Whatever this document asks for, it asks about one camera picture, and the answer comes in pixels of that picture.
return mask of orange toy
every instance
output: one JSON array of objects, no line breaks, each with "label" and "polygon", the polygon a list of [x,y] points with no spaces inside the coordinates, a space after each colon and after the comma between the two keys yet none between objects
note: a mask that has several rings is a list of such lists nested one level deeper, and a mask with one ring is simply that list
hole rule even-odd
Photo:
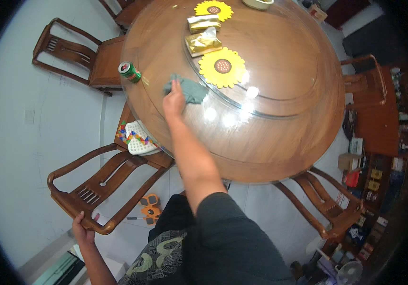
[{"label": "orange toy", "polygon": [[144,208],[141,209],[141,213],[145,215],[144,220],[147,222],[147,225],[156,225],[156,222],[161,215],[161,210],[158,208],[160,205],[160,198],[155,194],[150,194],[142,197],[139,203],[144,206]]}]

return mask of hand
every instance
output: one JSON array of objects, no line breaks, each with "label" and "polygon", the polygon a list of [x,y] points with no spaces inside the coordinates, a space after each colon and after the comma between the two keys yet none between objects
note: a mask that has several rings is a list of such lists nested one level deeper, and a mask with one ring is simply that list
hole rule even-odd
[{"label": "hand", "polygon": [[[76,218],[73,220],[73,232],[79,246],[94,244],[94,231],[86,230],[80,224],[80,222],[84,218],[84,215],[85,215],[84,212],[81,211],[81,213],[78,214]],[[96,215],[94,220],[97,221],[98,218],[99,214]]]},{"label": "hand", "polygon": [[163,110],[166,120],[180,117],[184,107],[185,96],[182,93],[180,81],[174,79],[171,92],[163,98]]}]

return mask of chair backrest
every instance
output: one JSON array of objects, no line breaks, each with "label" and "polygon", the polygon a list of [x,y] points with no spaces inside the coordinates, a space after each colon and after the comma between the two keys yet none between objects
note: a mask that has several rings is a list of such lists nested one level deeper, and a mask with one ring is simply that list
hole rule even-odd
[{"label": "chair backrest", "polygon": [[51,191],[50,196],[55,202],[73,219],[81,211],[84,211],[85,217],[82,220],[82,226],[100,234],[111,233],[168,168],[159,168],[105,225],[100,225],[94,221],[91,218],[91,213],[99,204],[112,195],[136,168],[146,164],[147,159],[132,155],[128,151],[120,152],[106,162],[90,179],[70,193],[59,191],[53,181],[78,168],[93,157],[115,150],[116,147],[116,144],[111,144],[91,151],[74,162],[53,171],[47,178],[47,186]]},{"label": "chair backrest", "polygon": [[42,67],[44,69],[47,69],[49,71],[58,73],[60,75],[70,77],[76,81],[79,81],[83,84],[88,85],[89,84],[88,79],[84,79],[68,71],[64,71],[62,69],[59,69],[59,68],[56,68],[51,65],[38,61],[39,54],[41,52],[47,52],[59,59],[62,59],[68,62],[78,63],[86,67],[90,71],[93,69],[93,65],[94,65],[95,58],[96,58],[96,53],[84,45],[73,43],[73,42],[64,40],[60,37],[51,35],[50,29],[55,23],[58,23],[61,26],[64,26],[65,28],[71,31],[77,32],[81,34],[82,36],[87,37],[89,40],[91,40],[98,46],[101,45],[101,41],[97,40],[89,33],[82,31],[81,29],[75,26],[72,26],[71,24],[59,18],[55,18],[52,21],[50,21],[50,23],[42,31],[42,34],[39,37],[38,42],[36,43],[36,46],[33,51],[32,64]]},{"label": "chair backrest", "polygon": [[368,89],[382,89],[382,94],[376,103],[367,103],[367,104],[358,104],[358,105],[349,105],[349,108],[360,108],[360,107],[371,107],[374,105],[385,105],[386,103],[386,96],[387,96],[387,89],[386,83],[384,82],[383,73],[381,70],[381,66],[378,64],[376,58],[369,54],[363,57],[357,57],[349,60],[343,60],[340,62],[341,65],[352,64],[356,62],[362,62],[372,60],[375,63],[375,70],[367,71],[361,74],[355,75],[344,75],[343,80],[345,82],[345,93],[356,93],[356,92],[363,92]]},{"label": "chair backrest", "polygon": [[[311,174],[312,172],[328,180],[349,199],[349,204],[346,209],[342,209],[330,197],[319,180],[313,174]],[[304,205],[286,186],[284,186],[281,182],[274,183],[274,185],[291,200],[294,206],[319,232],[322,238],[338,236],[359,219],[362,213],[361,201],[349,193],[348,190],[346,190],[330,175],[312,167],[309,171],[305,171],[302,174],[295,176],[293,179],[301,186],[311,203],[318,209],[318,211],[320,211],[320,213],[331,222],[333,228],[330,231],[326,231],[326,228],[304,207]]]},{"label": "chair backrest", "polygon": [[[106,9],[106,11],[110,14],[110,16],[112,17],[112,19],[115,20],[115,18],[117,17],[117,14],[114,13],[114,11],[109,7],[109,5],[106,3],[105,0],[99,0],[99,2],[101,3],[101,5],[104,6],[104,8]],[[118,4],[120,5],[121,9],[125,9],[129,4],[133,3],[134,0],[117,0]]]}]

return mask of gold tissue box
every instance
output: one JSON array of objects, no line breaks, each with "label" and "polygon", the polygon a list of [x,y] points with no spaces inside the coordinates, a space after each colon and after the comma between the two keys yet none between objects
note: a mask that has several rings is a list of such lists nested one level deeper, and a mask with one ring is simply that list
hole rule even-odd
[{"label": "gold tissue box", "polygon": [[218,15],[205,15],[191,17],[187,19],[190,33],[197,34],[202,33],[207,28],[215,27],[217,31],[220,31],[221,24],[218,19]]},{"label": "gold tissue box", "polygon": [[207,28],[207,30],[200,34],[185,36],[185,43],[192,57],[198,57],[205,53],[222,49],[215,27]]}]

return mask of chair seat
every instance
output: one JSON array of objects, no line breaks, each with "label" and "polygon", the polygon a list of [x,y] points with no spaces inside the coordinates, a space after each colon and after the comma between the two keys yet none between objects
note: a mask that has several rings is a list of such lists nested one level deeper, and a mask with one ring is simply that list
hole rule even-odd
[{"label": "chair seat", "polygon": [[103,42],[96,53],[93,70],[89,76],[89,85],[92,87],[121,86],[118,65],[125,36],[116,37]]},{"label": "chair seat", "polygon": [[150,4],[151,0],[135,0],[133,3],[129,4],[126,8],[121,10],[121,12],[116,17],[116,23],[125,27],[129,27],[137,15]]}]

